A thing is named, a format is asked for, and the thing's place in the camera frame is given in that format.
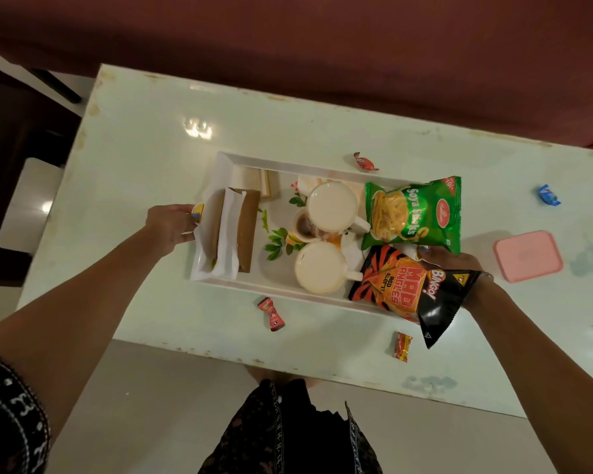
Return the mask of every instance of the table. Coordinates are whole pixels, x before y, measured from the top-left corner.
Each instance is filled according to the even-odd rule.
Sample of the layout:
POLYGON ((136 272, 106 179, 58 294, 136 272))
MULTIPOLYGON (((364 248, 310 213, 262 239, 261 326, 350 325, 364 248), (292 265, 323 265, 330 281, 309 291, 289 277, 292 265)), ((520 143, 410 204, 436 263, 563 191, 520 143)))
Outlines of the table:
MULTIPOLYGON (((112 66, 99 72, 20 306, 139 229, 148 207, 197 201, 220 150, 342 171, 361 151, 388 177, 462 176, 464 250, 491 263, 494 239, 554 234, 562 272, 498 283, 593 376, 592 150, 112 66), (544 183, 561 206, 536 198, 544 183)), ((465 310, 430 351, 403 319, 294 300, 277 302, 286 327, 272 333, 255 294, 189 281, 192 254, 181 245, 158 263, 116 339, 524 416, 465 310), (397 330, 415 337, 408 363, 388 355, 397 330)))

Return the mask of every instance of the maroon sofa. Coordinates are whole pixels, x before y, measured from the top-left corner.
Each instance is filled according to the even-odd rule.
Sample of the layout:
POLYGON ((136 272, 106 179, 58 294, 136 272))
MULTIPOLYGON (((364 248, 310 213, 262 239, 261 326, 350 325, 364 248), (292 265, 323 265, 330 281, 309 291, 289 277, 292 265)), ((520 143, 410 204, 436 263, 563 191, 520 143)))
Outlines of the maroon sofa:
POLYGON ((593 0, 0 0, 0 53, 593 146, 593 0))

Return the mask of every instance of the green chip packet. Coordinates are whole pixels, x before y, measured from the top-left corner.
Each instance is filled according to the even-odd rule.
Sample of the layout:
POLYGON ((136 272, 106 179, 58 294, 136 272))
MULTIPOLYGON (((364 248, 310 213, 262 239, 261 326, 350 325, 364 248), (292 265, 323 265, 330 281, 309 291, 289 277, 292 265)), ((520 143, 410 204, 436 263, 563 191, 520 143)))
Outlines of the green chip packet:
POLYGON ((371 231, 362 249, 391 243, 444 246, 461 250, 461 177, 451 176, 424 184, 385 191, 365 185, 365 205, 371 231))

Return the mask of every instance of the black patterned sleeve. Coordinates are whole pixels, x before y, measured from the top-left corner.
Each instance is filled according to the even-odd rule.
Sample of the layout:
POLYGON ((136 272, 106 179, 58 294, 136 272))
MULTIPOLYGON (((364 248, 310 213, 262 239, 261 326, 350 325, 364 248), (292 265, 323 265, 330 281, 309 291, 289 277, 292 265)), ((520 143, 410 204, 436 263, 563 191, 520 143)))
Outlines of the black patterned sleeve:
POLYGON ((0 359, 0 473, 41 474, 49 444, 50 429, 42 406, 0 359))

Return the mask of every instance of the pink container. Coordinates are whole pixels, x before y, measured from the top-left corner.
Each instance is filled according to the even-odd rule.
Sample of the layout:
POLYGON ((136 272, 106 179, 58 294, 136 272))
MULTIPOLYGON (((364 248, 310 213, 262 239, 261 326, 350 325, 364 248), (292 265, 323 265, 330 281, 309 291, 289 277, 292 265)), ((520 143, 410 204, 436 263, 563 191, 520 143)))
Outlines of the pink container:
POLYGON ((534 231, 501 239, 494 254, 508 282, 520 282, 562 270, 564 263, 549 231, 534 231))

